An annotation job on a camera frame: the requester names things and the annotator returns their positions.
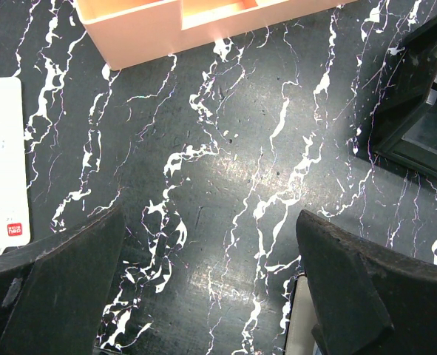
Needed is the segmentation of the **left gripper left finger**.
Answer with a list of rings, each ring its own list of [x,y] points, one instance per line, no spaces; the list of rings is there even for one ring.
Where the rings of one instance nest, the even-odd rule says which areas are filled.
[[[116,206],[0,255],[0,354],[94,354],[125,229]]]

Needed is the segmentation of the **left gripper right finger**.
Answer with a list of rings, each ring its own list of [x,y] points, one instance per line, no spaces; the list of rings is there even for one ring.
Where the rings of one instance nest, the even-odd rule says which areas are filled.
[[[299,253],[323,354],[437,354],[437,266],[302,210]]]

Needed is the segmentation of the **grey leather card holder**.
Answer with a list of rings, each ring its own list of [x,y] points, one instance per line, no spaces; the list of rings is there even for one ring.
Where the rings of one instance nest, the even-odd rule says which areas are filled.
[[[300,276],[297,280],[294,301],[291,307],[285,354],[317,354],[318,346],[311,333],[316,324],[317,319],[308,278]]]

